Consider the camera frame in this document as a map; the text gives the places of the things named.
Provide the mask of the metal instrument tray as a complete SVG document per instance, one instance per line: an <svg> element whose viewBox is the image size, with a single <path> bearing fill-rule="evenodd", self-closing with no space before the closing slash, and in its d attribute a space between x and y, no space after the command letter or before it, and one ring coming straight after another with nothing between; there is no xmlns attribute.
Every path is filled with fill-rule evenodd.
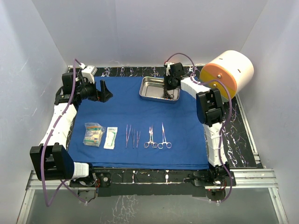
<svg viewBox="0 0 299 224"><path fill-rule="evenodd" d="M164 94L164 79L158 77L144 77L141 82L139 95L144 100L157 101L163 103L176 103L179 99L180 89L168 91L174 94L174 99L170 100Z"/></svg>

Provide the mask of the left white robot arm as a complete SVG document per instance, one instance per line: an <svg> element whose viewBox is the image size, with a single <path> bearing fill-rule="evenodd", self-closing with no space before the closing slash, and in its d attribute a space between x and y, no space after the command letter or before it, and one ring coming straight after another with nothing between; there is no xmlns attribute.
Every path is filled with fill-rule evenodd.
<svg viewBox="0 0 299 224"><path fill-rule="evenodd" d="M54 102L54 113L49 128L38 146L30 149L30 158L37 178L42 180L70 180L80 178L86 186L96 182L96 174L90 163L74 162L67 152L69 132L84 99L107 102L113 97L104 80L100 89L96 81L90 81L83 72L68 72L62 75L63 85L58 89Z"/></svg>

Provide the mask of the blue surgical drape cloth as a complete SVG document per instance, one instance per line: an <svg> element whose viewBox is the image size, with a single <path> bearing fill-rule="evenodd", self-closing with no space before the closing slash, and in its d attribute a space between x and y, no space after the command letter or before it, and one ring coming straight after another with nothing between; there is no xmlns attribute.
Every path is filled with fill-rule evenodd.
<svg viewBox="0 0 299 224"><path fill-rule="evenodd" d="M105 103L82 101L68 153L74 161L98 167L207 169L204 128L196 101L182 91L176 103L141 99L141 77L105 77L113 97ZM85 124L117 127L114 149L83 143Z"/></svg>

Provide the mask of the steel surgical scissors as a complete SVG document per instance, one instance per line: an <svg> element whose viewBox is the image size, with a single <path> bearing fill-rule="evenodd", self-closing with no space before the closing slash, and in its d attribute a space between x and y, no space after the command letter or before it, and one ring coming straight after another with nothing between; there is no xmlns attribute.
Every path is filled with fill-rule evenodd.
<svg viewBox="0 0 299 224"><path fill-rule="evenodd" d="M162 142L158 143L158 148L159 149L163 149L164 146L166 146L167 148L171 148L172 147L172 143L168 142L166 140L165 130L164 130L164 124L162 123Z"/></svg>

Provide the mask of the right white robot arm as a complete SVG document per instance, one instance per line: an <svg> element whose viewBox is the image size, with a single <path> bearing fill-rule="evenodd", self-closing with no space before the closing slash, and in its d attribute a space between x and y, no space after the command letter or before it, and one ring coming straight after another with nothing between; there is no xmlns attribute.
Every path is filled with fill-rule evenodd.
<svg viewBox="0 0 299 224"><path fill-rule="evenodd" d="M221 128L224 118L224 106L220 90L206 87L193 75L185 74L182 63L165 62L164 89L180 88L196 99L196 111L199 122L203 125L208 148L209 169L206 182L219 185L225 180L228 166L223 158Z"/></svg>

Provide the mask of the steel hemostat clamp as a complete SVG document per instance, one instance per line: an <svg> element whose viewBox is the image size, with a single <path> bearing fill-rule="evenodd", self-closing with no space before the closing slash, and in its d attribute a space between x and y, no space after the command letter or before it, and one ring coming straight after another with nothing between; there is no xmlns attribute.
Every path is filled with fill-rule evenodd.
<svg viewBox="0 0 299 224"><path fill-rule="evenodd" d="M149 146L152 148L158 147L158 144L153 140L153 126L149 127L149 141L144 143L144 148L148 148Z"/></svg>

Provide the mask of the white suture packet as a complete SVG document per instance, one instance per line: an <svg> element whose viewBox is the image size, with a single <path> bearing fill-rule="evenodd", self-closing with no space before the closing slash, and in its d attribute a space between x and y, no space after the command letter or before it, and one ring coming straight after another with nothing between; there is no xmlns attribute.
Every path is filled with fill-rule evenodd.
<svg viewBox="0 0 299 224"><path fill-rule="evenodd" d="M115 139L118 132L118 127L108 127L107 135L104 143L104 149L114 149Z"/></svg>

